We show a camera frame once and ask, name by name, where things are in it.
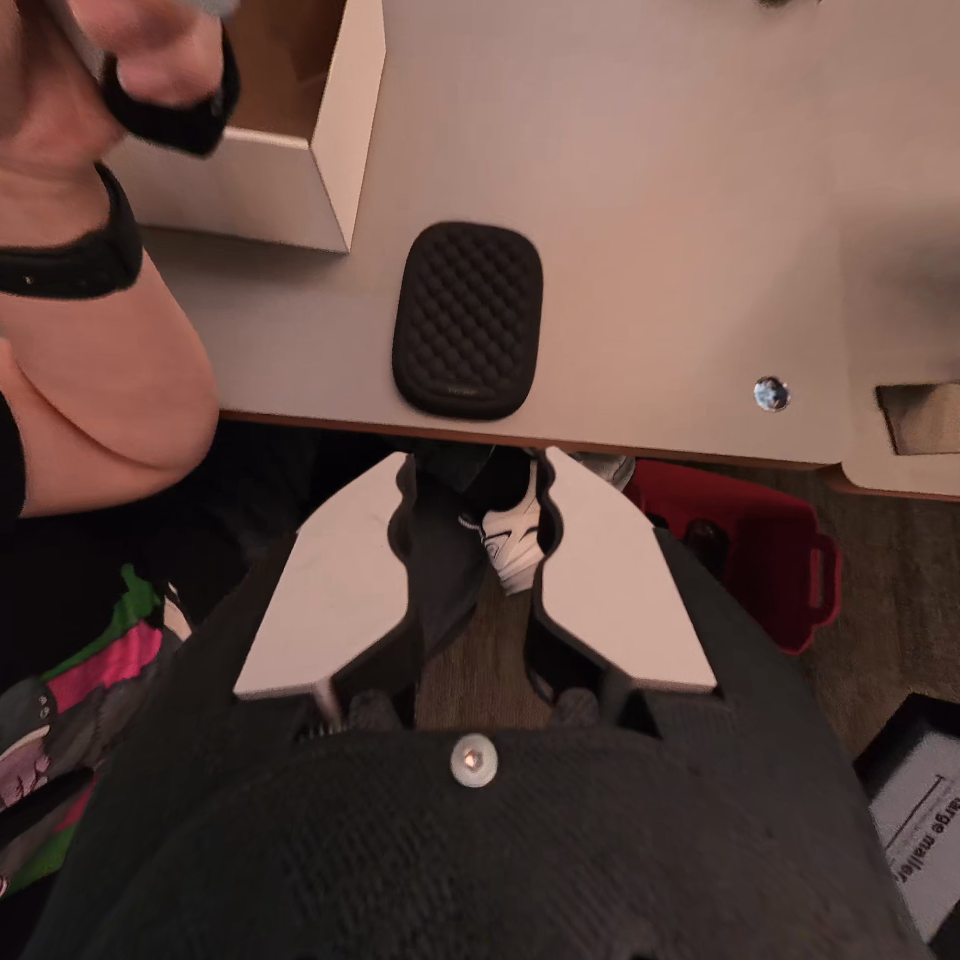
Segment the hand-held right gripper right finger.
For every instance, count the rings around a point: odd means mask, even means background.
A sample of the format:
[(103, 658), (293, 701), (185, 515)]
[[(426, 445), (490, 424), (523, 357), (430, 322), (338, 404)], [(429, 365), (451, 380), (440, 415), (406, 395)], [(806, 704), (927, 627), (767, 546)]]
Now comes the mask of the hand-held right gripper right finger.
[(524, 647), (534, 690), (598, 698), (713, 694), (702, 642), (658, 540), (631, 501), (556, 446), (536, 465), (539, 506)]

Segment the black wrist watch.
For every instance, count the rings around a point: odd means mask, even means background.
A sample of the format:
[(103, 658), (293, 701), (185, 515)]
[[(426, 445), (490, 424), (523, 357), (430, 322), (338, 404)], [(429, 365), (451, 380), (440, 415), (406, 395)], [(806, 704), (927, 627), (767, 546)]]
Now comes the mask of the black wrist watch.
[(103, 163), (95, 169), (109, 198), (106, 223), (67, 245), (3, 247), (2, 294), (80, 302), (126, 291), (138, 282), (145, 251), (134, 211), (113, 171)]

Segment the person's colourful printed garment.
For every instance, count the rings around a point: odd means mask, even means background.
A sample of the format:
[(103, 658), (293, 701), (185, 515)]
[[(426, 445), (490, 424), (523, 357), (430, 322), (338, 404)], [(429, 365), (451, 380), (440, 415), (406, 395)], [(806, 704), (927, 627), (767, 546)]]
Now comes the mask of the person's colourful printed garment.
[(2, 692), (2, 899), (60, 870), (93, 786), (172, 656), (190, 637), (175, 596), (126, 563), (102, 630)]

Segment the black framed printed sign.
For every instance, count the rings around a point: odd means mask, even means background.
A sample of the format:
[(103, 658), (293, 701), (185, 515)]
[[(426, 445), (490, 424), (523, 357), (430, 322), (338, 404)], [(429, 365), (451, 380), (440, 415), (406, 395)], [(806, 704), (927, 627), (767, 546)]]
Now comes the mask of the black framed printed sign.
[(959, 957), (959, 705), (910, 693), (854, 762), (918, 934)]

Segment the person's left hand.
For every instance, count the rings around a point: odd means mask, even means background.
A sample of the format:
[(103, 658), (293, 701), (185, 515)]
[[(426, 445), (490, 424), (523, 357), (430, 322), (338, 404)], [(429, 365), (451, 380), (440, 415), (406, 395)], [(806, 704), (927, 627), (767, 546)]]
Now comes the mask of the person's left hand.
[[(64, 2), (77, 32), (115, 60), (138, 106), (186, 111), (222, 85), (222, 21), (193, 2)], [(107, 222), (95, 169), (124, 137), (47, 2), (2, 2), (3, 248), (72, 243)]]

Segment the white cardboard box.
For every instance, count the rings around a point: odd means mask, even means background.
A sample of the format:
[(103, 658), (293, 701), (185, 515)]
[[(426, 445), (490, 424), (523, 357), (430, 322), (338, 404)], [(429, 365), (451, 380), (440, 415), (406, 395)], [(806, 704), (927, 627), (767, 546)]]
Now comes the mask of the white cardboard box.
[(107, 157), (138, 222), (347, 254), (386, 59), (381, 1), (240, 2), (241, 93), (207, 158), (129, 136)]

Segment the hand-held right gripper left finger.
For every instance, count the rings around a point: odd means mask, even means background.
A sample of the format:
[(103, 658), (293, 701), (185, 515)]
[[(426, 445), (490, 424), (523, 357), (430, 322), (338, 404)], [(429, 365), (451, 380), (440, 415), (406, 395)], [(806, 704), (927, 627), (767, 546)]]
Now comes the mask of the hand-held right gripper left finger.
[(296, 533), (234, 695), (305, 694), (339, 732), (354, 698), (413, 688), (426, 644), (409, 573), (416, 464), (396, 452), (325, 501)]

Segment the black quilted wrist rest pad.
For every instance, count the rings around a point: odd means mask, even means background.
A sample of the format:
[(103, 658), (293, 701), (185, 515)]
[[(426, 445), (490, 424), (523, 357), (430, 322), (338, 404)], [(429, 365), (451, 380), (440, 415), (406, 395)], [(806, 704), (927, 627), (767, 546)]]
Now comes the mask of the black quilted wrist rest pad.
[(406, 257), (391, 345), (403, 400), (437, 417), (493, 422), (530, 394), (538, 360), (544, 268), (523, 234), (436, 222)]

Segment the person's left forearm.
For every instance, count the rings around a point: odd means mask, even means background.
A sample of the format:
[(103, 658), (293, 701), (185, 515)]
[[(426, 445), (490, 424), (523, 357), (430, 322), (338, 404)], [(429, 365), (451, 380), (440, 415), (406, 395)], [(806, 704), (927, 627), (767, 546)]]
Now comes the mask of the person's left forearm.
[(22, 517), (148, 498), (207, 456), (220, 412), (213, 370), (148, 253), (126, 290), (79, 301), (2, 294), (1, 321)]

